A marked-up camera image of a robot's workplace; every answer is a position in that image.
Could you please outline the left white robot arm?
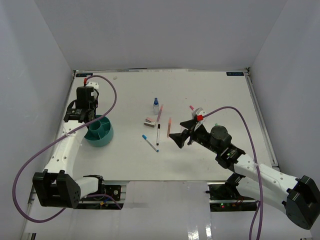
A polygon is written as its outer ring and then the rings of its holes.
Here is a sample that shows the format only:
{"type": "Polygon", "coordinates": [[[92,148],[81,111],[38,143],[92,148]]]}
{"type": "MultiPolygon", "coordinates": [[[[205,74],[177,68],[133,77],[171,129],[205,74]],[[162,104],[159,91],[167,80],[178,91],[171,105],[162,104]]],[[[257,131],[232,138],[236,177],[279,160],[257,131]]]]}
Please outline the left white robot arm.
{"type": "Polygon", "coordinates": [[[76,99],[67,107],[62,124],[63,140],[54,146],[53,155],[42,172],[32,178],[40,205],[43,207],[76,208],[87,195],[99,200],[106,187],[97,175],[73,179],[73,169],[81,142],[88,132],[86,123],[96,118],[99,92],[93,86],[76,89],[76,99]]]}

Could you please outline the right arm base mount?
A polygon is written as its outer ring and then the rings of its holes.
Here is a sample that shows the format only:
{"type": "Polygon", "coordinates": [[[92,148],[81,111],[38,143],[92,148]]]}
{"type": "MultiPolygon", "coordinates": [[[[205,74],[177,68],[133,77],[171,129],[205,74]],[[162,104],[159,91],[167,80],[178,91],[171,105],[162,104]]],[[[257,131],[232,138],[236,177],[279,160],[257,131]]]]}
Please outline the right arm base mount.
{"type": "Polygon", "coordinates": [[[255,199],[242,196],[224,182],[210,182],[205,191],[209,197],[209,207],[212,213],[255,212],[258,203],[255,199]]]}

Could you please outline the right blue corner label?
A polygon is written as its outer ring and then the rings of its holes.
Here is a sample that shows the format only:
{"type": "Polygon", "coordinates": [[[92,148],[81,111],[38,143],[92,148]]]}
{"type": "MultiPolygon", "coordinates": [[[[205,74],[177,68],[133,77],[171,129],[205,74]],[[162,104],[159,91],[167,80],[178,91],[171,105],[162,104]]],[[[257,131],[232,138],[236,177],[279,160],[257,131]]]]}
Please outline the right blue corner label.
{"type": "Polygon", "coordinates": [[[227,71],[226,72],[226,75],[227,76],[233,76],[233,77],[235,77],[235,76],[244,76],[244,73],[243,72],[231,72],[231,71],[227,71]]]}

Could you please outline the blue corner label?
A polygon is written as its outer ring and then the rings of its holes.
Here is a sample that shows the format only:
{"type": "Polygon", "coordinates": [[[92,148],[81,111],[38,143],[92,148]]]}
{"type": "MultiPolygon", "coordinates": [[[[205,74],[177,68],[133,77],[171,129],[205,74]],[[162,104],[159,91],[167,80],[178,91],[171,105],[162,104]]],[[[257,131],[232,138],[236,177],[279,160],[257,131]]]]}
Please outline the blue corner label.
{"type": "Polygon", "coordinates": [[[226,75],[227,76],[233,76],[233,77],[235,77],[235,76],[244,76],[244,73],[243,72],[231,72],[231,71],[227,71],[226,72],[226,75]]]}
{"type": "Polygon", "coordinates": [[[75,77],[76,78],[87,78],[87,77],[90,77],[90,76],[92,76],[93,75],[93,73],[77,73],[76,75],[75,75],[75,77]]]}

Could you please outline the left blue corner label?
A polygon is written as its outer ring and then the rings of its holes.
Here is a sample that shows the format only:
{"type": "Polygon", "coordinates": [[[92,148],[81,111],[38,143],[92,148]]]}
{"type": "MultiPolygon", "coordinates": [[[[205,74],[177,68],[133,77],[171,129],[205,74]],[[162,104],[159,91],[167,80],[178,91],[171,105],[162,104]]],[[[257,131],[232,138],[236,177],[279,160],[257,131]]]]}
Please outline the left blue corner label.
{"type": "Polygon", "coordinates": [[[90,77],[90,76],[92,76],[93,75],[93,73],[77,73],[76,75],[75,75],[75,77],[76,78],[87,78],[87,77],[90,77]]]}

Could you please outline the blue cap spray bottle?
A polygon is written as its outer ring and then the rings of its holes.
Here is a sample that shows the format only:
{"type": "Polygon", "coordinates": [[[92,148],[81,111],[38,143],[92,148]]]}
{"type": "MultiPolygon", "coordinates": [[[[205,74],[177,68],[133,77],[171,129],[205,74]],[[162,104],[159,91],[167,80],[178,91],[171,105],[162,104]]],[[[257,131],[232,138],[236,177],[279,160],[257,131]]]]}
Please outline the blue cap spray bottle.
{"type": "Polygon", "coordinates": [[[157,97],[154,98],[154,101],[153,101],[153,113],[155,115],[158,115],[159,114],[159,111],[160,111],[160,105],[159,105],[159,100],[157,97]]]}

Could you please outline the pink translucent pen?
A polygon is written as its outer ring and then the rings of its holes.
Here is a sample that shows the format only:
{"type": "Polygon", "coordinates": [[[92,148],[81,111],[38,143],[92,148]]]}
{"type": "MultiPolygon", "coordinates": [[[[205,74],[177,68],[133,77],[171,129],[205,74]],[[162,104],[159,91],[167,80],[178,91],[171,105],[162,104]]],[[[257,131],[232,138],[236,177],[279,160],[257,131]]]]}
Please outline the pink translucent pen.
{"type": "Polygon", "coordinates": [[[160,106],[160,109],[159,109],[159,112],[158,112],[158,115],[157,115],[157,119],[156,119],[156,122],[159,123],[160,122],[160,118],[161,118],[161,114],[162,114],[162,111],[163,111],[163,104],[160,106]]]}

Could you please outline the teal round desk organizer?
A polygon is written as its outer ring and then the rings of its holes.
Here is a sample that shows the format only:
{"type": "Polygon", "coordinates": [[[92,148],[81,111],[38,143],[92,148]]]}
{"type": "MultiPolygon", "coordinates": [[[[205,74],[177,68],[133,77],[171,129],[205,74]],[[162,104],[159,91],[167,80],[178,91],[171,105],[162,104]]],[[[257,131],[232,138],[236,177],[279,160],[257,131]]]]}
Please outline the teal round desk organizer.
{"type": "Polygon", "coordinates": [[[104,116],[88,127],[84,138],[92,147],[100,148],[108,145],[113,139],[113,136],[113,126],[110,120],[104,116]]]}

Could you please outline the blue cap marker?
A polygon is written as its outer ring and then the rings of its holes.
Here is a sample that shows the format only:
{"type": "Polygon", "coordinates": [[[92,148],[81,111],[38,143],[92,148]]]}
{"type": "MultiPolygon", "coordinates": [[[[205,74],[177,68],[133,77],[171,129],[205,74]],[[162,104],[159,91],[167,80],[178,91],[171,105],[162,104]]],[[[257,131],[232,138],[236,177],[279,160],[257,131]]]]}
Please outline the blue cap marker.
{"type": "Polygon", "coordinates": [[[150,141],[149,139],[147,138],[146,135],[142,135],[142,138],[148,143],[148,145],[154,150],[156,151],[157,153],[159,152],[159,149],[157,149],[150,141]]]}

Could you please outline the black cap marker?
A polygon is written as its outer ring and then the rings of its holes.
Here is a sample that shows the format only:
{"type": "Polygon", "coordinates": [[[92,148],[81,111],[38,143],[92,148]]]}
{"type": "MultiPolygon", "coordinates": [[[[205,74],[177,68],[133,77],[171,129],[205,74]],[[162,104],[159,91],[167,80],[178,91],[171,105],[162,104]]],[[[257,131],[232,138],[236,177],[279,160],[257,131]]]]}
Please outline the black cap marker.
{"type": "Polygon", "coordinates": [[[160,133],[161,133],[161,125],[157,125],[157,134],[156,134],[156,145],[160,144],[160,133]]]}

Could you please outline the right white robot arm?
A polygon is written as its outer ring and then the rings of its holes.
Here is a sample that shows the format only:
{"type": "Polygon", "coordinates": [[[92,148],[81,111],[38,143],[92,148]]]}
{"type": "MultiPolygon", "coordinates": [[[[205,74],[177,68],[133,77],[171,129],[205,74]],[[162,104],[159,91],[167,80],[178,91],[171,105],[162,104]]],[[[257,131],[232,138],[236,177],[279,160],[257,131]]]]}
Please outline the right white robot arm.
{"type": "Polygon", "coordinates": [[[263,200],[283,212],[298,227],[309,230],[320,216],[320,190],[309,176],[301,178],[284,174],[254,159],[232,144],[224,126],[207,131],[195,120],[181,122],[184,130],[168,136],[182,148],[197,143],[216,154],[216,161],[232,171],[226,182],[226,195],[236,200],[240,196],[263,200]]]}

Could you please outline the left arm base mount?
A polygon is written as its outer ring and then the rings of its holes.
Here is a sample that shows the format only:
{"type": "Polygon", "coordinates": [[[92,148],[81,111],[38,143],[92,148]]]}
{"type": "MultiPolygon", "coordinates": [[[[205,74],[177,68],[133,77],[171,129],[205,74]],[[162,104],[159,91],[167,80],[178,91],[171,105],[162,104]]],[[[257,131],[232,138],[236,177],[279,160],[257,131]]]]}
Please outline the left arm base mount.
{"type": "Polygon", "coordinates": [[[100,192],[91,193],[98,195],[82,198],[76,209],[78,210],[121,210],[126,199],[125,185],[103,184],[100,192]]]}

